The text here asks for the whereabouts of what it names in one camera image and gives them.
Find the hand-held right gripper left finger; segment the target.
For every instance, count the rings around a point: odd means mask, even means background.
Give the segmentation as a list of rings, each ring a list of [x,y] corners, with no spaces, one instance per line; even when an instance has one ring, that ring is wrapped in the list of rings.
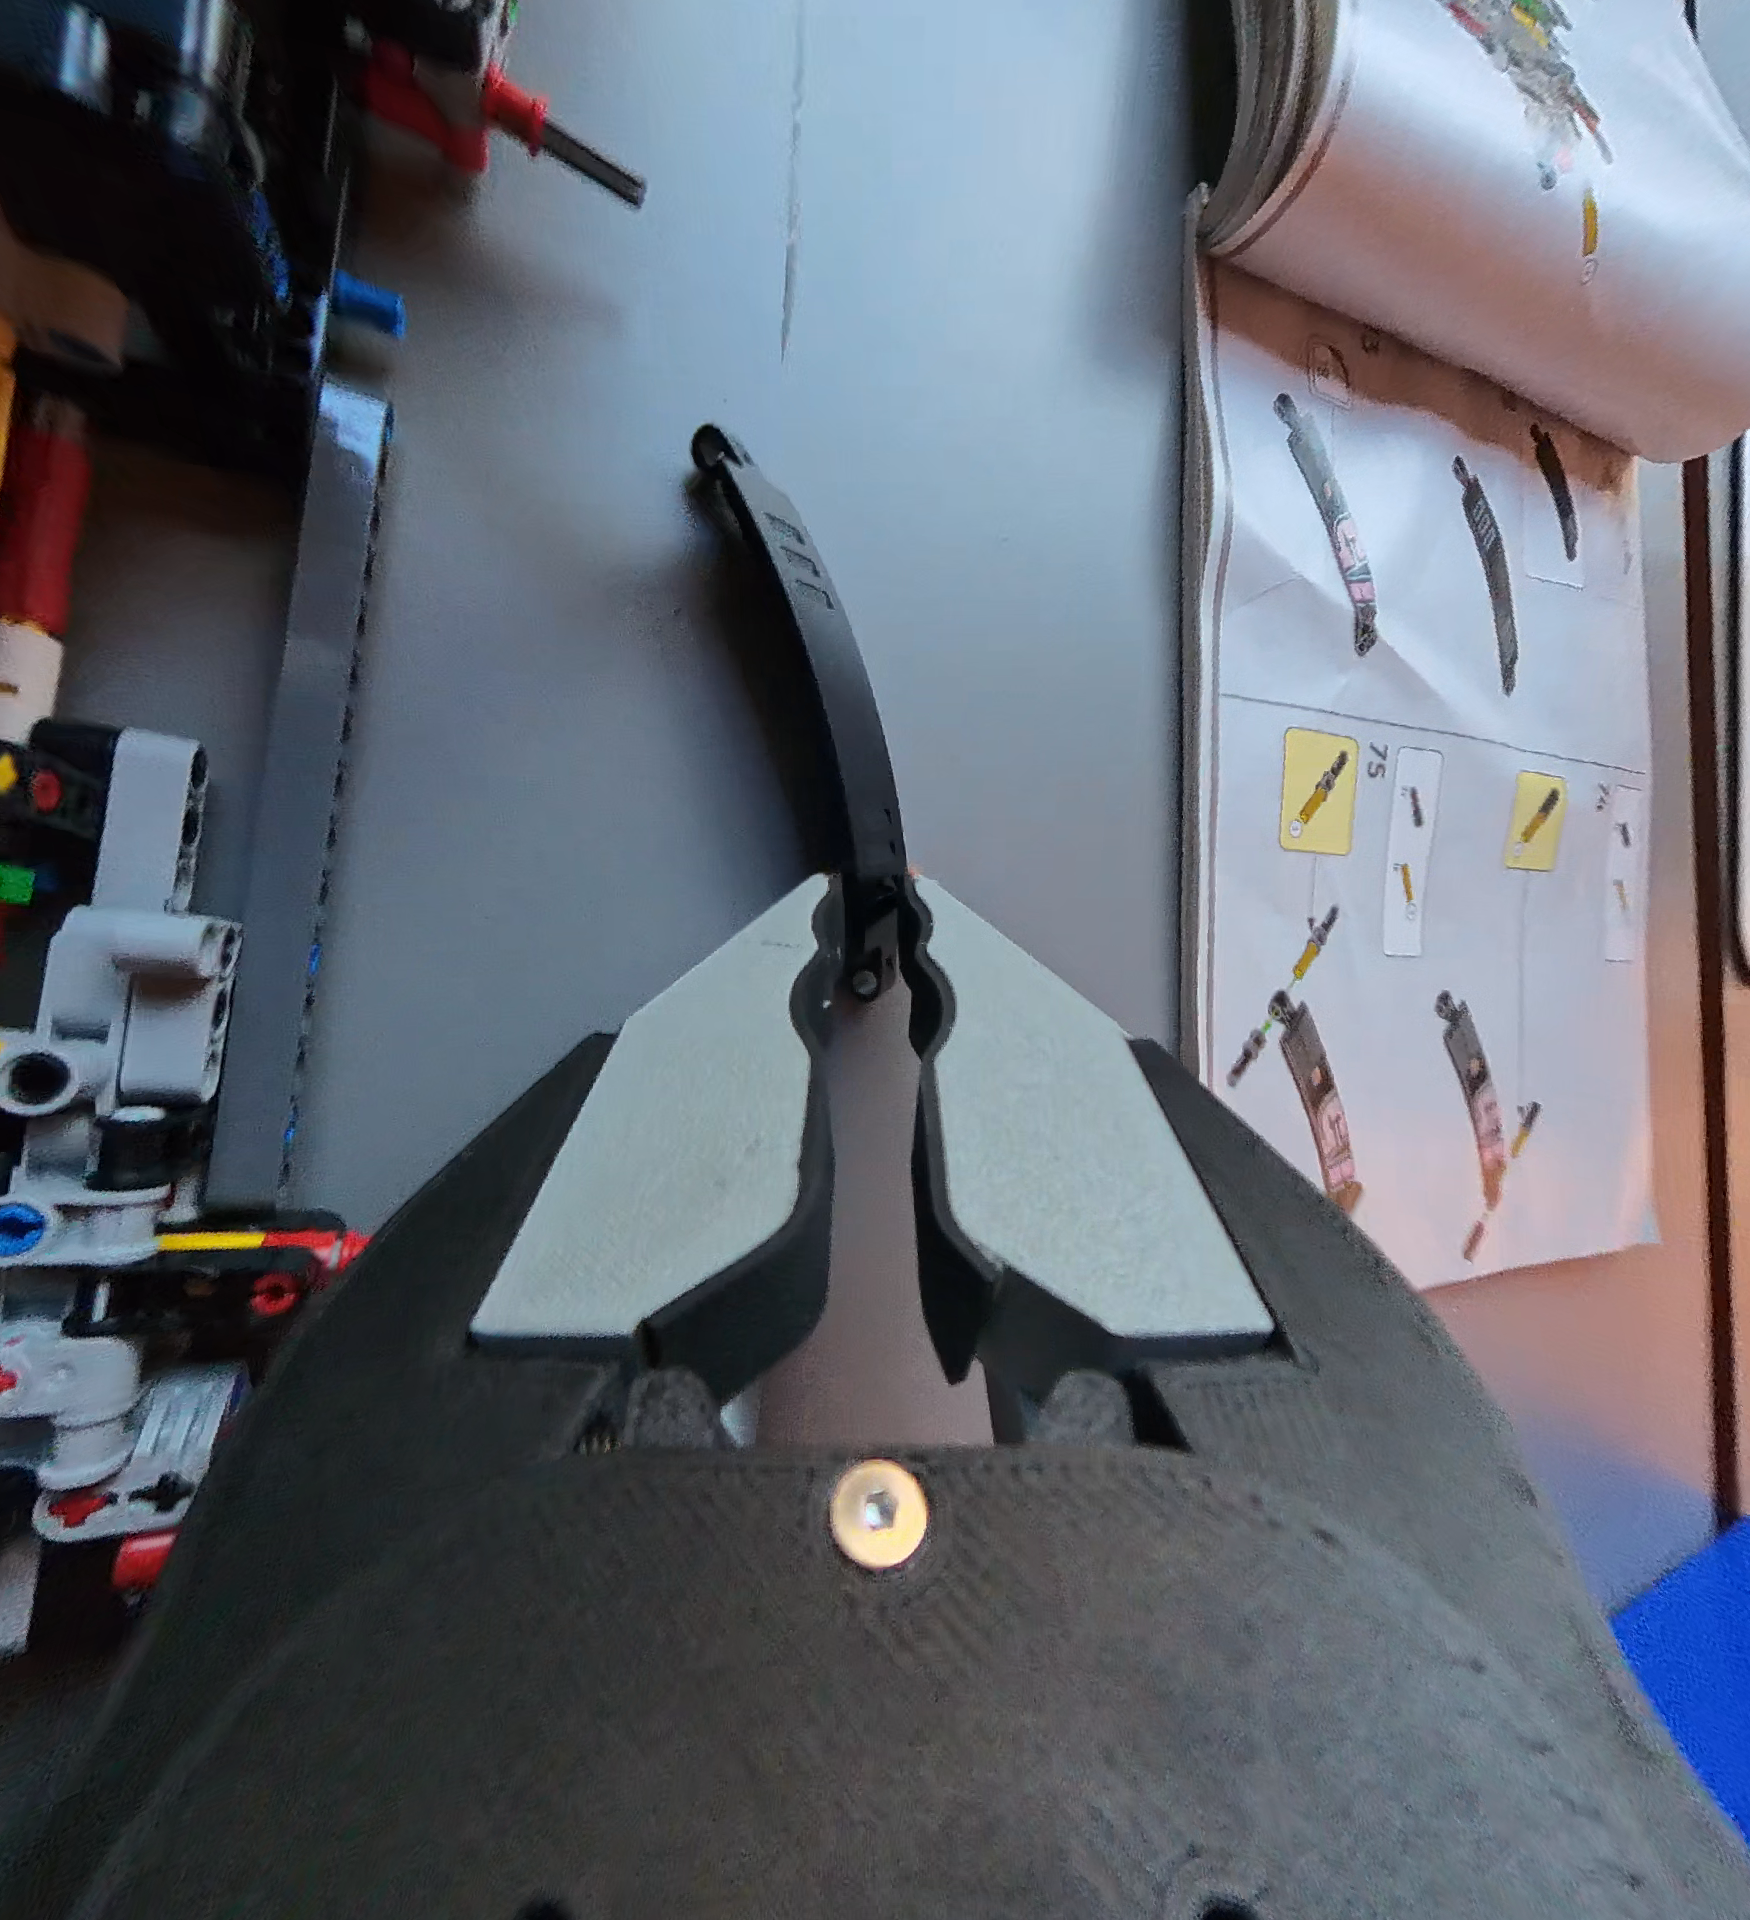
[[[470,1336],[696,1374],[724,1405],[815,1331],[834,1153],[834,881],[808,877],[614,1034]]]

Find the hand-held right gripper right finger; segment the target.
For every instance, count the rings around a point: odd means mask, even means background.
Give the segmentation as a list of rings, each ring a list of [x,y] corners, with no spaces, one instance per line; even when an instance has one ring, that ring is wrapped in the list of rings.
[[[1125,1031],[943,885],[903,891],[919,1297],[949,1382],[1135,1374],[1275,1337]]]

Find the black curved toy brick panel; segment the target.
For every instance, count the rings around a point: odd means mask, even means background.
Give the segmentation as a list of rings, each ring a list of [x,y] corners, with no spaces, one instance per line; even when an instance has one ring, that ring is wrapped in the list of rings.
[[[691,437],[746,553],[762,570],[797,685],[810,700],[823,774],[825,867],[838,877],[841,986],[868,1004],[900,974],[901,898],[910,872],[886,734],[838,587],[791,499],[714,423]]]

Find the instruction booklet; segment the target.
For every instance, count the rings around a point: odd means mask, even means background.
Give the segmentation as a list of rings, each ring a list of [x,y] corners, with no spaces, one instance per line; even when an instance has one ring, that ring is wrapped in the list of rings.
[[[1183,1051],[1414,1288],[1657,1235],[1639,473],[1750,426],[1682,4],[1219,4]]]

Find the toy brick model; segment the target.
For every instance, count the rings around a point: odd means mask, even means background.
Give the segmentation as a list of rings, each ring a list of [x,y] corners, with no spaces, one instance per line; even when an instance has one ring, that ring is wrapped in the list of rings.
[[[290,1210],[399,340],[345,264],[388,136],[647,185],[509,67],[520,4],[0,4],[0,1664],[110,1645],[236,1412],[366,1247]],[[65,699],[98,440],[299,511],[250,866],[202,908],[207,746]]]

